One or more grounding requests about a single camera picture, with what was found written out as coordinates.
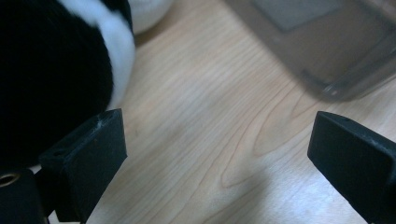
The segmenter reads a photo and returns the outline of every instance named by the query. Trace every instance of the black and white plush toy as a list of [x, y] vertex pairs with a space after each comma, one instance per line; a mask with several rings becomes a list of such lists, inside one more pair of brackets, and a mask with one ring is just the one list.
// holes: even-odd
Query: black and white plush toy
[[134, 64], [127, 0], [0, 0], [0, 168], [119, 105]]

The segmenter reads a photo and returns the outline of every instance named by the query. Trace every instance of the wood grain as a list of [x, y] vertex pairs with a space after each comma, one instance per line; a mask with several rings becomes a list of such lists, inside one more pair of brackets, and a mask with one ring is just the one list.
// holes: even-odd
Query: wood grain
[[307, 94], [220, 0], [176, 0], [137, 38], [129, 157], [88, 223], [364, 223], [306, 157], [318, 110], [396, 140], [396, 82]]

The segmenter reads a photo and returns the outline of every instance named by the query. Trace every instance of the white object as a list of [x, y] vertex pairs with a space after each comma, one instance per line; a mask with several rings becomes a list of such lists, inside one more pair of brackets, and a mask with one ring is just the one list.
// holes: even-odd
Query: white object
[[154, 26], [169, 8], [173, 0], [128, 0], [132, 9], [134, 33], [141, 34]]

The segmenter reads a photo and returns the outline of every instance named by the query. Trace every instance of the table surface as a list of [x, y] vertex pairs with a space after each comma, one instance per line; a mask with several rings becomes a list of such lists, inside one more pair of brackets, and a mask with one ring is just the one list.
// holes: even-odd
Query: table surface
[[396, 82], [320, 101], [223, 0], [176, 0], [136, 44], [129, 157], [88, 223], [365, 223], [306, 151], [319, 110], [395, 141]]

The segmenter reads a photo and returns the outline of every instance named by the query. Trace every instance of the clear plastic container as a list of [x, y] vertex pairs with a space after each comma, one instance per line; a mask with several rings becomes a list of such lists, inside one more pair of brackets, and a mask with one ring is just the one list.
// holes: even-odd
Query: clear plastic container
[[395, 77], [396, 0], [226, 1], [315, 95], [350, 100]]

